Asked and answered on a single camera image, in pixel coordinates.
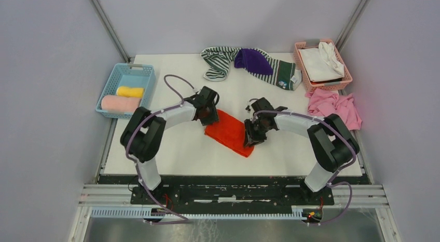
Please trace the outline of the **orange towel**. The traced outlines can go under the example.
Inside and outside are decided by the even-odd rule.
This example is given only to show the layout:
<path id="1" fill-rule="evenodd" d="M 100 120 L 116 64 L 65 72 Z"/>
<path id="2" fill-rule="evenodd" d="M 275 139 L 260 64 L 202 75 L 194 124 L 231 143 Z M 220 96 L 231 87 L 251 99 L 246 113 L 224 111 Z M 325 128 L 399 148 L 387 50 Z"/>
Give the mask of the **orange towel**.
<path id="1" fill-rule="evenodd" d="M 217 110 L 217 114 L 219 120 L 207 125 L 204 134 L 238 155 L 249 157 L 254 148 L 244 146 L 244 123 L 222 110 Z"/>

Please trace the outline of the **yellow towel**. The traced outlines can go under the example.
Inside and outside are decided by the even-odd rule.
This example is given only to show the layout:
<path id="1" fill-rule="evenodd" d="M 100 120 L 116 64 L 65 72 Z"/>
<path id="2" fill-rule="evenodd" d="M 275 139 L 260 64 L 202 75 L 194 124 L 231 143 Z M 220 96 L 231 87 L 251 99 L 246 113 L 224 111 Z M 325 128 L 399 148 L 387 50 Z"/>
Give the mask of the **yellow towel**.
<path id="1" fill-rule="evenodd" d="M 144 90 L 145 89 L 141 87 L 120 86 L 116 90 L 116 95 L 127 98 L 142 98 Z"/>

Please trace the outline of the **light pink towel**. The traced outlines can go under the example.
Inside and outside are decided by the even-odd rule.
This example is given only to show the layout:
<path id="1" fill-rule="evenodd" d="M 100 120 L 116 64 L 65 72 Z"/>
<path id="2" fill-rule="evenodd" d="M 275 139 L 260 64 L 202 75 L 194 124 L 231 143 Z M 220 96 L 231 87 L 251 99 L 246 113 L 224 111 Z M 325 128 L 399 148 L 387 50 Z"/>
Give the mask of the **light pink towel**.
<path id="1" fill-rule="evenodd" d="M 141 98 L 106 95 L 101 101 L 101 109 L 109 112 L 132 113 L 141 103 Z"/>

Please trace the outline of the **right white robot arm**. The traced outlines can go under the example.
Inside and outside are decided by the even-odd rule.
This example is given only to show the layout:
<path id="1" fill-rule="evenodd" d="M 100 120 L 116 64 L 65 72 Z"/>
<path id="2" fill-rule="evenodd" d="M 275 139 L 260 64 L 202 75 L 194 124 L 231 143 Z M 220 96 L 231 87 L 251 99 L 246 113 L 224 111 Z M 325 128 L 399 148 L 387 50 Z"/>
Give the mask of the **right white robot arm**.
<path id="1" fill-rule="evenodd" d="M 340 171 L 356 160 L 359 144 L 337 114 L 313 117 L 284 106 L 274 108 L 266 98 L 251 99 L 246 110 L 251 116 L 244 121 L 244 147 L 265 142 L 271 130 L 289 131 L 310 140 L 317 162 L 299 191 L 301 201 L 307 205 L 318 201 L 320 190 L 330 186 Z"/>

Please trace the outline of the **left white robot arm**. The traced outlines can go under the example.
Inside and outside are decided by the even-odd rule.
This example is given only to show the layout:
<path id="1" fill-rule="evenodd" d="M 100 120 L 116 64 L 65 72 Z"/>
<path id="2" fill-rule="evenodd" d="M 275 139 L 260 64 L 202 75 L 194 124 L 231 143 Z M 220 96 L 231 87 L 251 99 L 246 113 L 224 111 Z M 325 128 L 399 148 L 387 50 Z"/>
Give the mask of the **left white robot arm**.
<path id="1" fill-rule="evenodd" d="M 120 137 L 120 144 L 126 150 L 127 159 L 135 163 L 140 184 L 145 188 L 143 196 L 149 203 L 157 204 L 163 198 L 155 156 L 166 129 L 191 121 L 199 121 L 203 126 L 218 122 L 218 102 L 219 94 L 204 86 L 175 105 L 156 111 L 144 107 L 135 110 Z"/>

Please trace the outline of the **green white striped towel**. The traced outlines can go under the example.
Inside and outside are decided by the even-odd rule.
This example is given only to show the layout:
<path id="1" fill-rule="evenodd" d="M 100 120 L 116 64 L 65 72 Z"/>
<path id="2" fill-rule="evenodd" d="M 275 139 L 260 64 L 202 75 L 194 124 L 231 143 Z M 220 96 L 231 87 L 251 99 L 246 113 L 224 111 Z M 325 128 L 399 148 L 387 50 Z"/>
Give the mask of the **green white striped towel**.
<path id="1" fill-rule="evenodd" d="M 212 82 L 220 82 L 226 79 L 230 65 L 235 60 L 240 48 L 216 46 L 204 49 L 200 55 L 208 64 L 209 69 L 203 77 Z"/>

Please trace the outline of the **dark green striped towel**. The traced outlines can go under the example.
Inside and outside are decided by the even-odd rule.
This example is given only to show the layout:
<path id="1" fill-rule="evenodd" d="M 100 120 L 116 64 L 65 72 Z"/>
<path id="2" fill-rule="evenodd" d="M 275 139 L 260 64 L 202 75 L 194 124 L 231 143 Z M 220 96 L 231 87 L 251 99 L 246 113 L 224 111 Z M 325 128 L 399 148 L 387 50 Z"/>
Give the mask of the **dark green striped towel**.
<path id="1" fill-rule="evenodd" d="M 261 49 L 252 49 L 255 49 L 262 53 L 273 68 L 272 75 L 260 75 L 250 73 L 252 76 L 266 83 L 277 86 L 283 90 L 294 91 L 298 88 L 298 86 L 302 82 L 302 74 L 294 62 L 286 62 L 283 60 L 275 59 Z"/>

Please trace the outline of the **purple towel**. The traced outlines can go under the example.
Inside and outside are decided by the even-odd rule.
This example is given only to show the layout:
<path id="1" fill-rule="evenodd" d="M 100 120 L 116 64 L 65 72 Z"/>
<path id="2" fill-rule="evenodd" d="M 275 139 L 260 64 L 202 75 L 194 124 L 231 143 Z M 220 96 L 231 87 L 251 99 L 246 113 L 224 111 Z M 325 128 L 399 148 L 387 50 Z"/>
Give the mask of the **purple towel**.
<path id="1" fill-rule="evenodd" d="M 241 48 L 234 61 L 234 67 L 245 69 L 249 73 L 272 75 L 273 68 L 264 55 L 255 49 Z"/>

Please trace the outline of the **bright pink cloth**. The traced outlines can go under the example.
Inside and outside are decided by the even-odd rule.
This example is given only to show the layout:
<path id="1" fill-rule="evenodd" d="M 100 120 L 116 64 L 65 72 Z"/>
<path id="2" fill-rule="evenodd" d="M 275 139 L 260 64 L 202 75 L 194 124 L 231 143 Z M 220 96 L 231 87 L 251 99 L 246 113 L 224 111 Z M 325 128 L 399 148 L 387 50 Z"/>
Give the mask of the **bright pink cloth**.
<path id="1" fill-rule="evenodd" d="M 307 111 L 312 116 L 329 116 L 337 114 L 349 130 L 360 130 L 361 117 L 354 105 L 352 94 L 339 95 L 338 93 L 316 89 L 305 94 L 309 99 Z"/>

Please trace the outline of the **blue plastic basket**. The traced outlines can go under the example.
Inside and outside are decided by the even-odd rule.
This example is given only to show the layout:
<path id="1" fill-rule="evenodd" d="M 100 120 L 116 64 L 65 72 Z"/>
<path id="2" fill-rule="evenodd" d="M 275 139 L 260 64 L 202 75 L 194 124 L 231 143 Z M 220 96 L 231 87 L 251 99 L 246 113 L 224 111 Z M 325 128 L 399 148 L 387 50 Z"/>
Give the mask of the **blue plastic basket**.
<path id="1" fill-rule="evenodd" d="M 144 64 L 115 64 L 110 76 L 102 90 L 95 111 L 107 118 L 130 119 L 132 112 L 112 112 L 101 107 L 102 100 L 107 95 L 115 95 L 120 86 L 130 88 L 143 88 L 144 93 L 141 97 L 140 106 L 148 108 L 152 99 L 156 84 L 154 67 Z"/>

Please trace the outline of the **pink plastic basket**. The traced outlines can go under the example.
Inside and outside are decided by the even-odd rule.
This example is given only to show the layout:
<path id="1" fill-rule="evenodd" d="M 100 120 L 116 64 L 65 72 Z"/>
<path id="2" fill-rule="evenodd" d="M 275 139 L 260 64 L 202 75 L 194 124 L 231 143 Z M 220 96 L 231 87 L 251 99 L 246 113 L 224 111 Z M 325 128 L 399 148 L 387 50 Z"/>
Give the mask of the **pink plastic basket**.
<path id="1" fill-rule="evenodd" d="M 318 48 L 320 42 L 333 44 L 335 46 L 335 43 L 331 39 L 310 39 L 303 42 L 296 42 L 294 44 L 294 59 L 297 67 L 301 70 L 302 82 L 305 86 L 305 89 L 307 92 L 314 91 L 318 88 L 329 91 L 343 90 L 353 81 L 353 78 L 346 66 L 344 67 L 344 77 L 342 78 L 342 80 L 339 81 L 326 80 L 323 82 L 313 83 L 309 78 L 308 70 L 304 65 L 303 58 L 299 51 L 311 48 Z"/>

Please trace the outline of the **white cloth in basket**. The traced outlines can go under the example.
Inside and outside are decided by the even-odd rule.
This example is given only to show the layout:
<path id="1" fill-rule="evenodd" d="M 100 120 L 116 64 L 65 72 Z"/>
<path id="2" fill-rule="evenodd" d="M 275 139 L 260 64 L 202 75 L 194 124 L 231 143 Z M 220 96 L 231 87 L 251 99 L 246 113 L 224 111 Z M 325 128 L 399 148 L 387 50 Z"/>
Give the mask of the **white cloth in basket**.
<path id="1" fill-rule="evenodd" d="M 345 66 L 338 61 L 333 43 L 320 42 L 318 48 L 300 49 L 299 53 L 311 82 L 344 78 Z"/>

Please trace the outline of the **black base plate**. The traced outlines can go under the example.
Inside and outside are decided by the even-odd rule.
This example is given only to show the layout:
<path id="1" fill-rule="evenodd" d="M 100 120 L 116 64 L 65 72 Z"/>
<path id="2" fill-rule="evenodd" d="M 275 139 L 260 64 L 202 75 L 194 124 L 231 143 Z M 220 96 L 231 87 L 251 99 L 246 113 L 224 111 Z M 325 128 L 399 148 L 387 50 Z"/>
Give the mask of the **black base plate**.
<path id="1" fill-rule="evenodd" d="M 334 205 L 335 189 L 306 189 L 303 177 L 163 176 L 153 197 L 181 214 L 288 214 Z"/>

